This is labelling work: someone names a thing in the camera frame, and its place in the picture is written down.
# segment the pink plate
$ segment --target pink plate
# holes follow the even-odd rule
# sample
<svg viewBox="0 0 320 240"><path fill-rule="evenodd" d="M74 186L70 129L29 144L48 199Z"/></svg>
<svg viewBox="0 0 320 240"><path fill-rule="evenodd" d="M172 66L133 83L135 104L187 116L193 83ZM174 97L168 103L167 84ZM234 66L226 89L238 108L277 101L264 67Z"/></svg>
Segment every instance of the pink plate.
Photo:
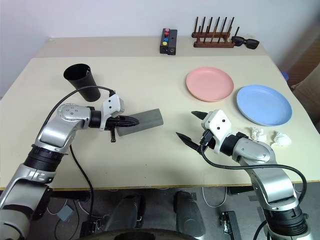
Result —
<svg viewBox="0 0 320 240"><path fill-rule="evenodd" d="M199 67L186 76L186 86L197 99L216 102L227 98L234 82L224 71L210 66Z"/></svg>

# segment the blue plate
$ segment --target blue plate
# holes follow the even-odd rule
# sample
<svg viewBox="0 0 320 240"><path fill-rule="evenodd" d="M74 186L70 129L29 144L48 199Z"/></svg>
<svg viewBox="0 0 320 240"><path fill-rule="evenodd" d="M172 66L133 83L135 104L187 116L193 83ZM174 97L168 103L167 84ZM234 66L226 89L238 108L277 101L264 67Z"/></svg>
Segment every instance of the blue plate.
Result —
<svg viewBox="0 0 320 240"><path fill-rule="evenodd" d="M236 95L241 113L252 122L263 126L279 126L292 116L288 100L278 91L263 85L248 85Z"/></svg>

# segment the black cable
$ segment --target black cable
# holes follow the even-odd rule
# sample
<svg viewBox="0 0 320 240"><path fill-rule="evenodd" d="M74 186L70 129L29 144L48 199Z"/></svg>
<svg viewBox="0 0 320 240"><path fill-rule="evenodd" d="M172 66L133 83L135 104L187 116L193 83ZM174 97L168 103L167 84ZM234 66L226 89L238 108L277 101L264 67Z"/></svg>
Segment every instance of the black cable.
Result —
<svg viewBox="0 0 320 240"><path fill-rule="evenodd" d="M267 224L267 220L264 220L256 229L255 234L253 236L253 240L257 240L258 239L258 235L261 231L261 229Z"/></svg>
<svg viewBox="0 0 320 240"><path fill-rule="evenodd" d="M73 204L74 204L75 211L76 211L77 222L76 222L76 228L75 228L72 236L69 237L68 240L71 240L75 236L75 234L77 233L78 227L79 227L79 223L80 223L79 211L78 211L77 204L76 204L75 200L73 200ZM57 238L57 228L58 228L58 225L59 225L60 222L61 222L61 219L59 218L59 220L56 222L55 227L54 227L54 238L55 238L55 240L58 240L58 238Z"/></svg>
<svg viewBox="0 0 320 240"><path fill-rule="evenodd" d="M307 180L305 178L305 176L297 169L295 169L294 167L291 166L287 166L287 165L281 165L281 164L257 164L257 165L251 165L251 166L227 166L227 165L220 165L220 164L216 164L212 161L210 161L207 156L205 155L204 152L204 148L205 146L202 144L200 147L200 154L202 155L203 159L210 164L213 167L216 168L220 168L220 169L229 169L229 170L245 170L245 169L264 169L264 168L280 168L280 169L287 169L290 171L295 172L296 174L298 174L300 176L300 178L302 179L302 185L303 185L303 189L301 191L301 195L299 197L299 203L302 202L302 200L304 199L306 192L307 192Z"/></svg>
<svg viewBox="0 0 320 240"><path fill-rule="evenodd" d="M112 95L114 95L116 92L110 88L107 88L107 87L104 87L104 86L83 86L83 87L80 87L72 92L70 92L69 94L67 94L65 97L63 97L52 109L51 111L49 112L48 116L46 117L46 119L44 120L42 126L41 126L41 129L38 133L38 136L39 134L41 133L41 131L43 130L43 128L45 127L45 125L48 123L49 119L51 118L52 114L54 114L55 110L66 100L68 99L69 97L71 97L73 94L83 90L83 89L89 89L89 88L97 88L97 89L104 89L104 90L107 90L109 91L109 96L111 97Z"/></svg>
<svg viewBox="0 0 320 240"><path fill-rule="evenodd" d="M89 187L90 187L90 210L89 210L89 215L88 215L88 220L90 221L91 220L91 217L92 217L92 211L93 211L93 208L94 208L94 188L92 187L92 184L91 184L91 181L90 179L88 178L87 174L85 173L85 171L82 169L82 167L80 166L76 156L75 156L75 153L74 153L74 150L72 149L72 146L70 144L70 152L71 152L71 155L73 157L73 160L75 162L75 164L78 166L78 168L80 169L82 175L84 176L85 180L87 181Z"/></svg>

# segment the wire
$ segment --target wire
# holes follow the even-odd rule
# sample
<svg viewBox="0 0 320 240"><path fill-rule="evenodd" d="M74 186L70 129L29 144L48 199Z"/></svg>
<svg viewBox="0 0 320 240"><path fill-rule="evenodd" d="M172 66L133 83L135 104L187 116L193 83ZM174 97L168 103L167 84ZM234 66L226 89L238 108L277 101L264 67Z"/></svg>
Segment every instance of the wire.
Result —
<svg viewBox="0 0 320 240"><path fill-rule="evenodd" d="M261 229L263 229L263 227L267 224L267 220L264 220L256 229L255 234L253 236L253 240L257 240L258 239L258 235L261 231Z"/></svg>
<svg viewBox="0 0 320 240"><path fill-rule="evenodd" d="M87 210L85 210L85 208L81 205L80 201L78 201L78 204L79 204L79 207L81 208L81 210L82 210L85 214L89 215L89 212L88 212ZM105 215L103 215L103 216L95 216L95 215L92 215L93 218L97 218L97 219L103 219L105 216L110 216L110 214L105 214Z"/></svg>
<svg viewBox="0 0 320 240"><path fill-rule="evenodd" d="M83 87L80 87L72 92L70 92L69 94L67 94L65 97L63 97L60 101L58 101L58 103L56 105L54 105L54 107L51 109L51 111L49 112L48 116L46 117L46 119L44 120L41 128L40 128L40 131L37 135L37 138L39 136L39 134L41 133L41 131L44 129L45 125L49 122L49 119L51 118L52 114L54 114L54 112L56 111L56 109L66 100L68 99L69 97L71 97L73 94L83 90L83 89L89 89L89 88L96 88L96 89L104 89L104 90L107 90L110 92L109 96L111 97L113 94L115 94L116 92L110 88L107 88L107 87L104 87L104 86L83 86Z"/></svg>
<svg viewBox="0 0 320 240"><path fill-rule="evenodd" d="M301 191L298 191L298 190L296 189L296 184L295 184L295 183L293 184L293 189L295 190L295 192L296 192L297 194L301 194Z"/></svg>
<svg viewBox="0 0 320 240"><path fill-rule="evenodd" d="M204 199L204 202L210 207L210 208L218 208L218 207L221 207L223 204L225 204L225 202L226 202L226 199L227 199L227 187L225 187L225 193L224 193L224 199L223 199L223 201L220 203L220 204L218 204L218 205L216 205L216 206L211 206L208 202L207 202L207 200L206 200L206 197L205 197L205 192L204 192L204 187L202 187L202 196L203 196L203 199Z"/></svg>
<svg viewBox="0 0 320 240"><path fill-rule="evenodd" d="M77 208L77 205L76 205L75 200L73 200L73 204L74 204L75 211L76 211L77 223L76 223L76 228L75 228L72 236L69 237L68 240L71 240L71 239L76 235L77 230L78 230L78 227L79 227L79 223L80 223L79 211L78 211L78 208ZM55 227L54 227L54 238L55 238L55 240L58 240L58 237L57 237L57 229L58 229L58 225L59 225L60 222L61 222L61 219L59 218L59 220L56 222Z"/></svg>
<svg viewBox="0 0 320 240"><path fill-rule="evenodd" d="M280 169L287 169L290 171L295 172L296 174L298 174L300 176L300 178L302 179L302 191L301 191L301 195L299 197L299 203L302 202L302 200L304 199L306 192L307 192L307 180L305 178L305 176L297 169L295 169L294 167L291 166L287 166L287 165L281 165L281 164L257 164L257 165L251 165L251 166L227 166L227 165L220 165L220 164L216 164L212 161L210 161L207 156L205 155L204 152L204 145L202 144L200 147L200 154L202 155L203 159L210 164L213 167L216 168L220 168L220 169L229 169L229 170L245 170L245 169L264 169L264 168L280 168Z"/></svg>
<svg viewBox="0 0 320 240"><path fill-rule="evenodd" d="M71 152L71 155L73 157L73 160L75 162L75 164L78 166L78 168L80 169L82 175L84 176L85 180L87 181L89 187L90 187L90 210L89 210L89 213L88 213L88 220L90 221L91 217L92 217L92 211L93 211L93 208L94 208L94 188L92 187L92 184L91 184L91 181L90 179L88 178L87 174L85 173L85 171L82 169L82 167L80 166L76 156L75 156L75 153L74 153L74 150L72 149L72 146L70 144L70 152Z"/></svg>
<svg viewBox="0 0 320 240"><path fill-rule="evenodd" d="M59 211L57 211L56 213L51 212L48 207L46 207L46 210L48 211L48 213L50 215L57 215L67 205L67 202L68 202L68 199L65 200L65 202L64 202L63 206L61 207L61 209Z"/></svg>

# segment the white wall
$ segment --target white wall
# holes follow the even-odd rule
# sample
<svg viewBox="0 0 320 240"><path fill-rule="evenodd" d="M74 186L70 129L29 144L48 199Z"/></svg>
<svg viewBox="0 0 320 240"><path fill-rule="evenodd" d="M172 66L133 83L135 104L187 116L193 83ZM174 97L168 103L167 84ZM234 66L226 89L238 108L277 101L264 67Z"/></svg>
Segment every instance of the white wall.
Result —
<svg viewBox="0 0 320 240"><path fill-rule="evenodd" d="M239 35L252 35L276 64L320 12L319 0L1 0L0 96L48 37L181 36L196 16L235 16Z"/></svg>

